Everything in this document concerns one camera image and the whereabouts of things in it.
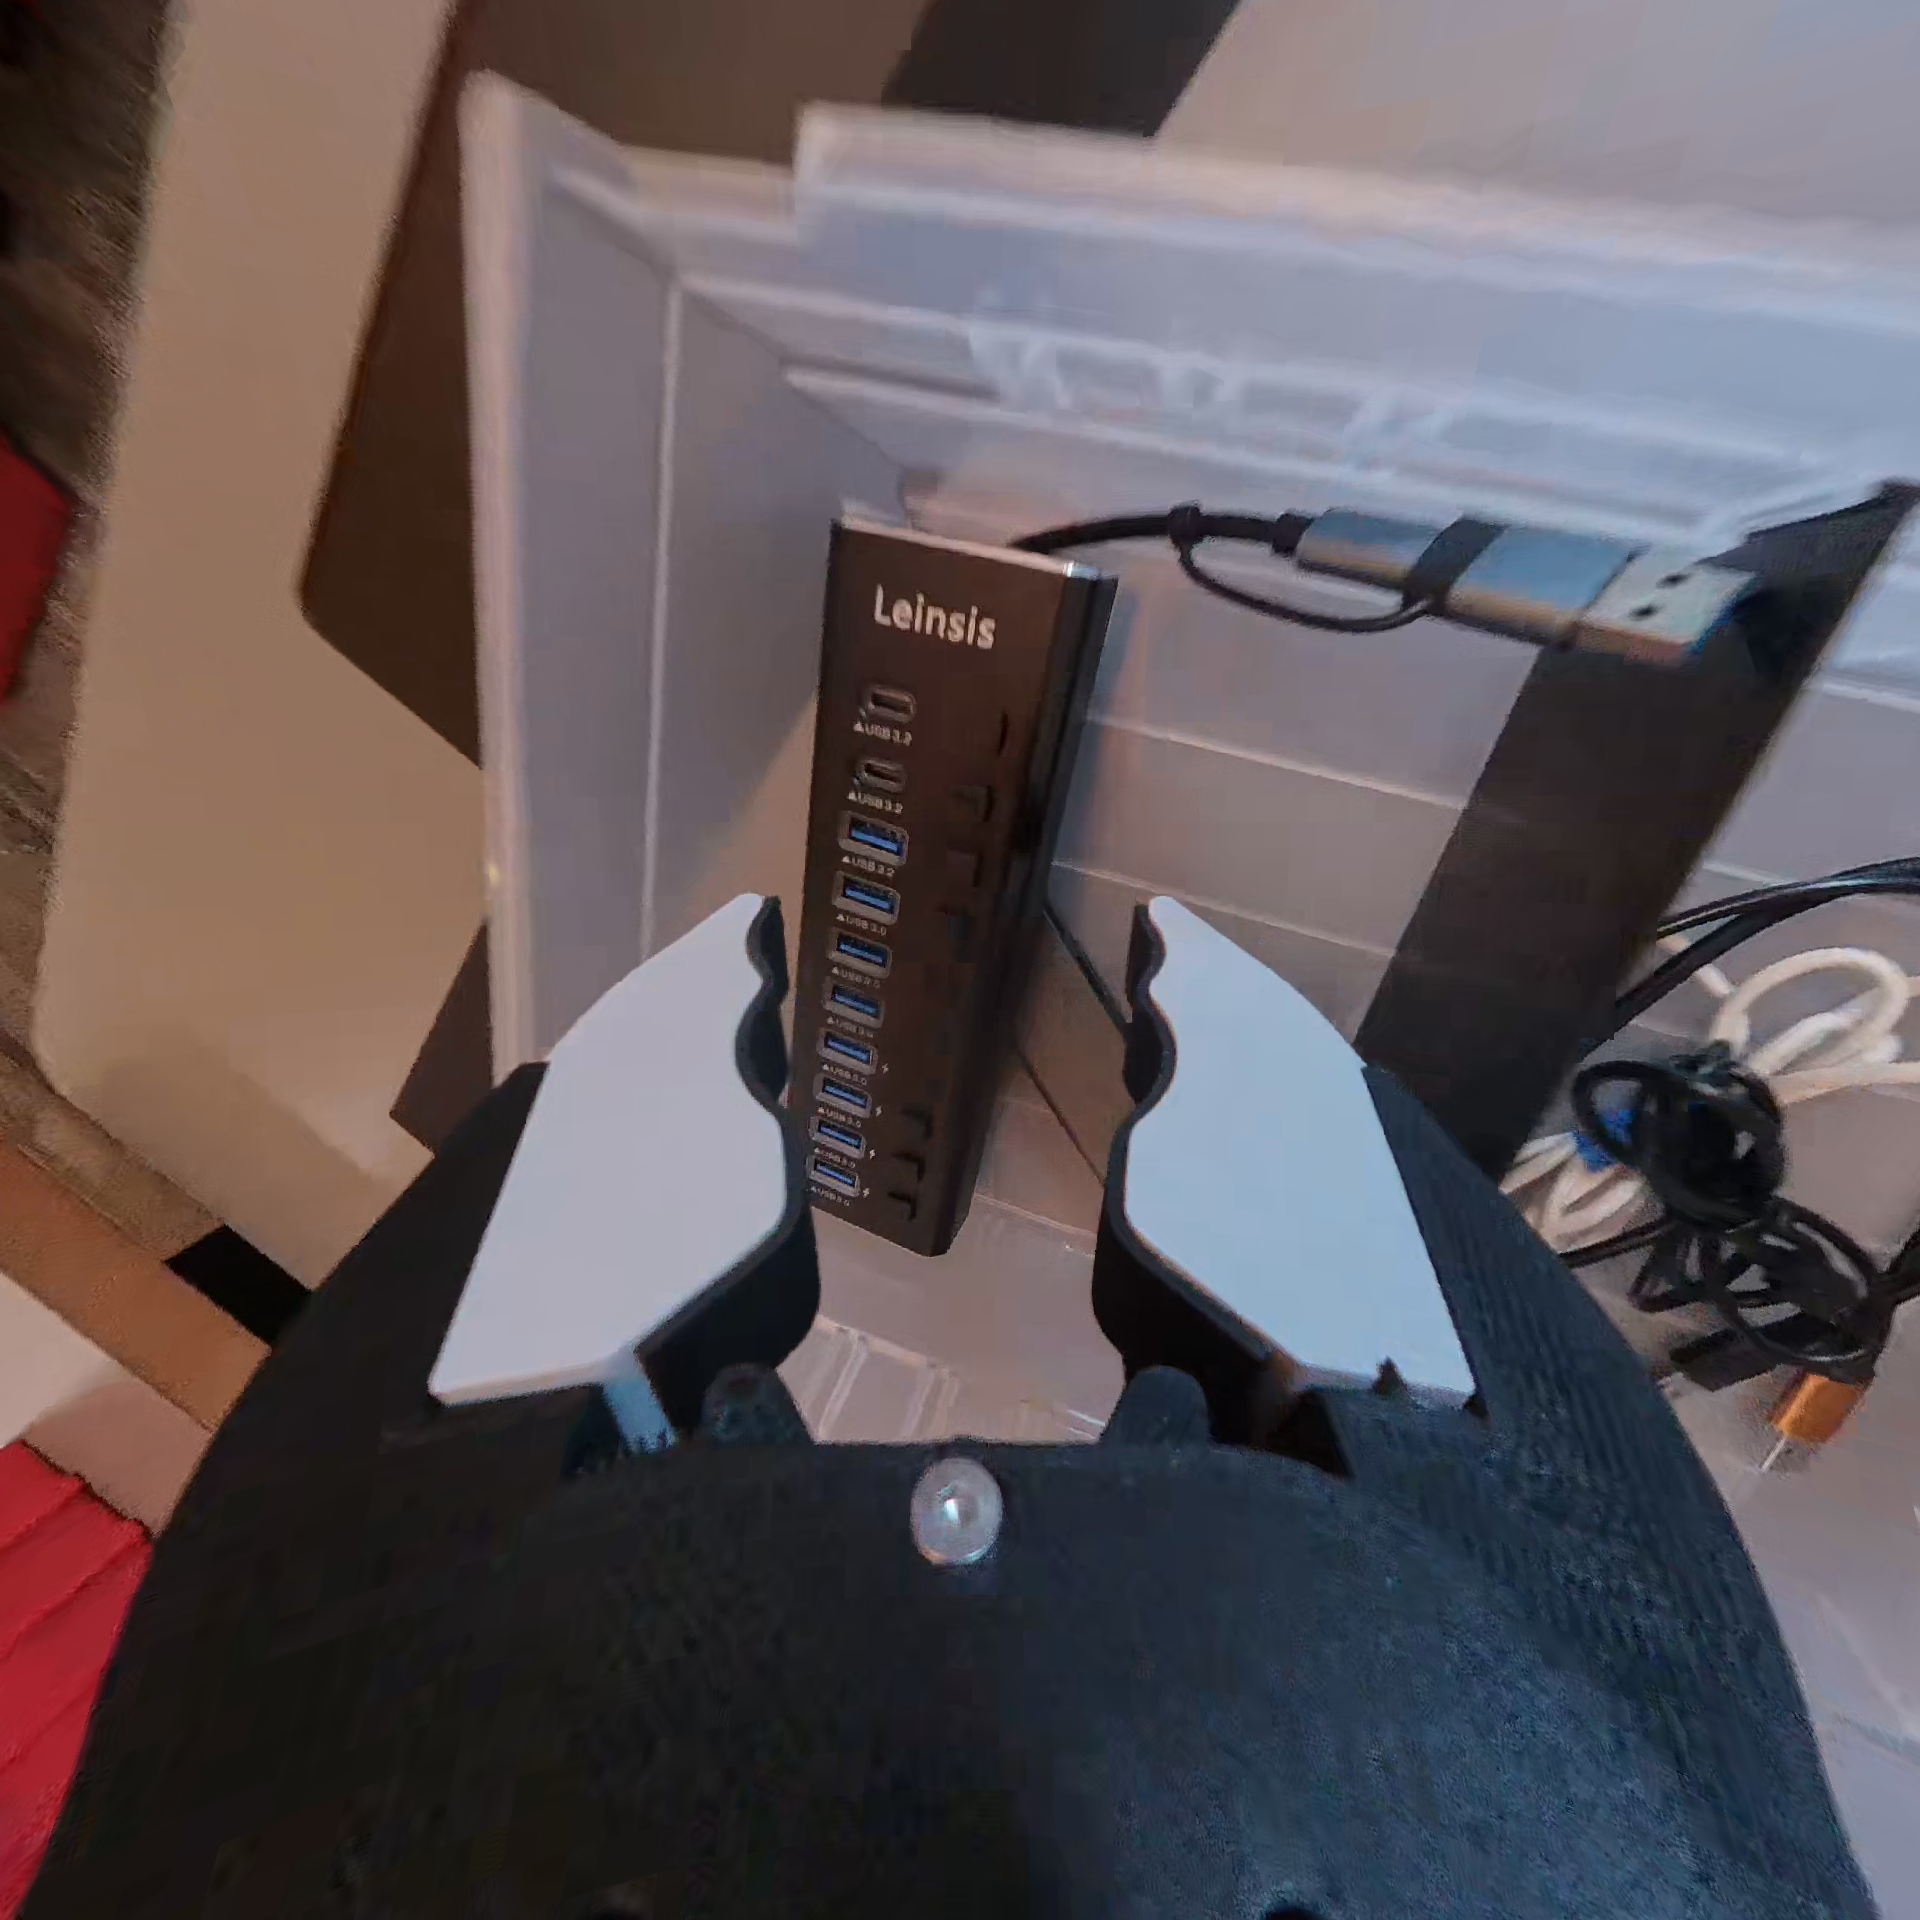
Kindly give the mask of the clear plastic bin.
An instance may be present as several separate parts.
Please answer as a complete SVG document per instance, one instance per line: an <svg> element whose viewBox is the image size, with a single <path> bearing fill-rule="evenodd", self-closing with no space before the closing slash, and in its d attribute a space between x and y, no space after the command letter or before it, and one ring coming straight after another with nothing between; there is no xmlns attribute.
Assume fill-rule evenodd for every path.
<svg viewBox="0 0 1920 1920"><path fill-rule="evenodd" d="M795 160L462 100L492 1069L800 881L829 520L1016 537L1200 498L1732 544L1916 477L1916 210L1580 203L898 109ZM1916 827L1916 533L1703 880ZM1137 548L1054 876L1168 890L1349 1029L1519 645L1258 637ZM797 909L787 899L792 942Z"/></svg>

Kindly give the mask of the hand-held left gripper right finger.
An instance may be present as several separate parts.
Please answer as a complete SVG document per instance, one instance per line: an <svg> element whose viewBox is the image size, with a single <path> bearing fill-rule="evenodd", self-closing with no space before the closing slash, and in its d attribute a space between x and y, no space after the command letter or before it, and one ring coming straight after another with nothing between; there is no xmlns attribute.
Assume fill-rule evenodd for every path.
<svg viewBox="0 0 1920 1920"><path fill-rule="evenodd" d="M1477 1374L1349 1037L1173 899L1137 909L1128 996L1095 1252L1123 1377L1183 1372L1216 1422L1380 1382L1467 1409Z"/></svg>

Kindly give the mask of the black flat panel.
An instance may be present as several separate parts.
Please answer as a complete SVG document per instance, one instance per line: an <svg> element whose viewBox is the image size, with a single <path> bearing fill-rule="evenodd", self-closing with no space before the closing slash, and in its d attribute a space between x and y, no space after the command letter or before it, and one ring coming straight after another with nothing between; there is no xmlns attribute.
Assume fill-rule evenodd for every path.
<svg viewBox="0 0 1920 1920"><path fill-rule="evenodd" d="M1535 660L1359 1022L1497 1183L1786 729L1916 482L1728 551L1762 577L1685 664Z"/></svg>

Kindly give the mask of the red plastic bin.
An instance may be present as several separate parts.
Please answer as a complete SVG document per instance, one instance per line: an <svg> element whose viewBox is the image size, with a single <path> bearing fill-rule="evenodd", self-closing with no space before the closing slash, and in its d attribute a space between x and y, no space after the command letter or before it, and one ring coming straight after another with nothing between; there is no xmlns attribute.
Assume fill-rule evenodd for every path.
<svg viewBox="0 0 1920 1920"><path fill-rule="evenodd" d="M79 501L3 428L3 703L43 625Z"/></svg>
<svg viewBox="0 0 1920 1920"><path fill-rule="evenodd" d="M3 1795L58 1793L153 1539L34 1446L3 1451Z"/></svg>

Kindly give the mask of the black multi-port usb hub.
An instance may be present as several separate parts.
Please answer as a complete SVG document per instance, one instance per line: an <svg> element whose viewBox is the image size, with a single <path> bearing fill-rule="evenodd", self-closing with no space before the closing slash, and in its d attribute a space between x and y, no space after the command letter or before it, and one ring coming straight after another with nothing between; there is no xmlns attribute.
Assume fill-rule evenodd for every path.
<svg viewBox="0 0 1920 1920"><path fill-rule="evenodd" d="M943 1256L1042 942L1116 581L839 520L795 983L814 1206Z"/></svg>

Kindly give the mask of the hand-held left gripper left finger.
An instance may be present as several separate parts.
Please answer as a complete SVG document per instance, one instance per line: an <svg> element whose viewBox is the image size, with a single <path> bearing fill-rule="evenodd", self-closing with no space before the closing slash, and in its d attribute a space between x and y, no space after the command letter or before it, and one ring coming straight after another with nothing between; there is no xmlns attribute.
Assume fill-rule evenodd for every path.
<svg viewBox="0 0 1920 1920"><path fill-rule="evenodd" d="M738 896L551 1047L428 1372L445 1411L592 1389L627 1453L775 1372L822 1300L803 1133L785 1104L782 902Z"/></svg>

